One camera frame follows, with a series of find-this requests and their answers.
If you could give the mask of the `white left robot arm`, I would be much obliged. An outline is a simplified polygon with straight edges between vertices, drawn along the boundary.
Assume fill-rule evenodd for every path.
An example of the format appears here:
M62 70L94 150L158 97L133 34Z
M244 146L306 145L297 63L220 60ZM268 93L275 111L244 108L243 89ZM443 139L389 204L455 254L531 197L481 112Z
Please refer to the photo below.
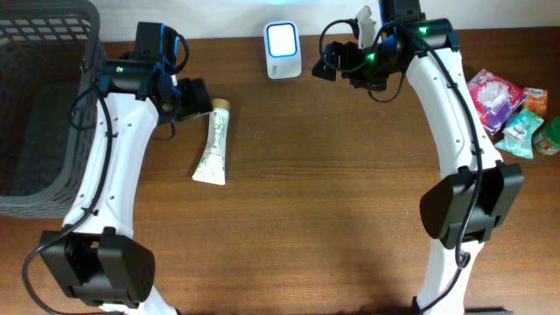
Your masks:
M44 231L40 256L63 293L98 314L176 314L155 288L153 253L133 239L133 204L153 130L212 112L204 81L174 77L185 38L141 22L132 52L107 59L85 94L97 118L76 199L59 231Z

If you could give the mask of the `red purple floral pack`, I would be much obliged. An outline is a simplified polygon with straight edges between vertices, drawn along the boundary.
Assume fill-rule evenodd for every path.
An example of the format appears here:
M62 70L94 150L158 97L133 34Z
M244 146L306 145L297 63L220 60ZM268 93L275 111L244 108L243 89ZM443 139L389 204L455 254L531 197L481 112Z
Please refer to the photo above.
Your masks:
M502 128L527 97L522 88L486 69L471 78L467 87L479 119L491 135Z

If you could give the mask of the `teal tissue packet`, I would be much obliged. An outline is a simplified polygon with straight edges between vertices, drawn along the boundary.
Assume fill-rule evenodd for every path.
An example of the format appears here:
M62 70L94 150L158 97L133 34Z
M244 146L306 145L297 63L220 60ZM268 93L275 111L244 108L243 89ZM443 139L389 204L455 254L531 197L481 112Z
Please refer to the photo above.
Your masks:
M507 123L503 133L506 137L523 144L531 139L542 123L543 119L539 115L524 108Z

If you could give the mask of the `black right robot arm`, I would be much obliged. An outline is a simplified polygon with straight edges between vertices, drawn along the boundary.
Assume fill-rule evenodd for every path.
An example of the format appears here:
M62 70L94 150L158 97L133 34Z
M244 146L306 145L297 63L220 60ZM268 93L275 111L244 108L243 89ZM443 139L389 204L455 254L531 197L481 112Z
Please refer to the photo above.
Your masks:
M383 1L381 19L364 7L348 20L351 42L320 43L312 74L346 79L370 95L400 74L422 104L440 180L420 201L430 253L415 314L462 314L476 257L506 219L524 177L506 164L480 121L464 77L459 39L445 18L429 19L417 1Z

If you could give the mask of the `orange tissue packet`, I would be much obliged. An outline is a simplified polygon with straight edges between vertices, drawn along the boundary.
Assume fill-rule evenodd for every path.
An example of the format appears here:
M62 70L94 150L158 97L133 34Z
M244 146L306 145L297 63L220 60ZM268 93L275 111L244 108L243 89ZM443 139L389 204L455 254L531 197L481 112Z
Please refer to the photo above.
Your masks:
M526 98L523 107L544 118L548 107L548 91L540 88L525 87Z

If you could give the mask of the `mint green wipes packet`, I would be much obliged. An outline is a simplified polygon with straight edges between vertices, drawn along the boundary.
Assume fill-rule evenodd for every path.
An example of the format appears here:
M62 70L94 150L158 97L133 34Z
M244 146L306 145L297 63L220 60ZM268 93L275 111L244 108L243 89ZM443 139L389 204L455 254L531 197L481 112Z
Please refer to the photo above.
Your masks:
M520 158L534 158L531 142L527 138L518 140L505 135L498 143L495 144L495 147L503 151L508 151Z

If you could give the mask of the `green lid glass jar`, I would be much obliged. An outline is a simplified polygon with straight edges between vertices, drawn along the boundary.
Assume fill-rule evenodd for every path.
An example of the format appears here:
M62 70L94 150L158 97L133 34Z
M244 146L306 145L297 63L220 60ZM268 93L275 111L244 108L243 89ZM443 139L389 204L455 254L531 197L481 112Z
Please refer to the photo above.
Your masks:
M543 155L559 152L559 117L555 117L533 137L534 147Z

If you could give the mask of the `white tube with brown cap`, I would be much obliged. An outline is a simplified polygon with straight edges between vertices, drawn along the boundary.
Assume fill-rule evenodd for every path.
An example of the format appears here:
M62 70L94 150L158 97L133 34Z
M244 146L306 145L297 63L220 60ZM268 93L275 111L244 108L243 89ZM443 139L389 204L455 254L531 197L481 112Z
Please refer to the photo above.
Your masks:
M226 184L226 149L230 117L230 102L212 99L206 147L192 175L195 181L224 186Z

